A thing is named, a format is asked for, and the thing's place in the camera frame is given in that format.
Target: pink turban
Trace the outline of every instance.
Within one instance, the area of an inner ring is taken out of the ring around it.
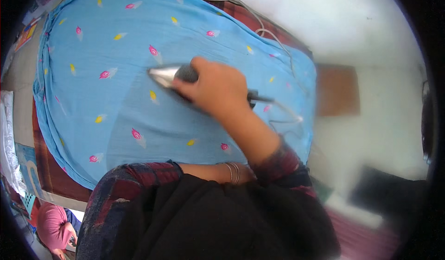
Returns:
[[[44,202],[37,216],[37,233],[49,249],[65,249],[72,233],[63,225],[67,223],[65,210],[57,205]]]

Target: white lace cloth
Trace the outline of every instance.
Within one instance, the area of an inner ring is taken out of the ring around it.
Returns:
[[[22,181],[19,161],[14,146],[13,92],[0,92],[0,171],[8,183],[25,197],[26,185]]]

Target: blue cloth with floral print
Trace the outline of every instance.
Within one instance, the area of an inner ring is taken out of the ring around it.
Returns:
[[[315,111],[314,63],[261,38],[202,0],[65,0],[49,13],[40,39],[34,98],[49,151],[68,175],[93,189],[124,163],[246,163],[224,129],[170,95],[146,70],[197,55],[239,69],[250,89],[303,117],[275,124],[303,163]],[[265,122],[289,120],[257,103]]]

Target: black scarf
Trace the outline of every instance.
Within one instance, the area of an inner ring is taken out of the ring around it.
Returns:
[[[145,259],[330,259],[331,221],[313,197],[256,182],[219,185],[185,174],[131,202],[111,255]]]

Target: person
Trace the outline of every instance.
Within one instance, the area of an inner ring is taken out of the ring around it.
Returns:
[[[174,80],[175,89],[221,124],[248,165],[169,160],[114,168],[88,201],[76,258],[338,257],[307,168],[249,107],[243,74],[202,57],[191,65],[199,79]]]
[[[43,202],[37,214],[37,236],[53,256],[65,260],[63,249],[75,247],[81,222],[67,208]]]

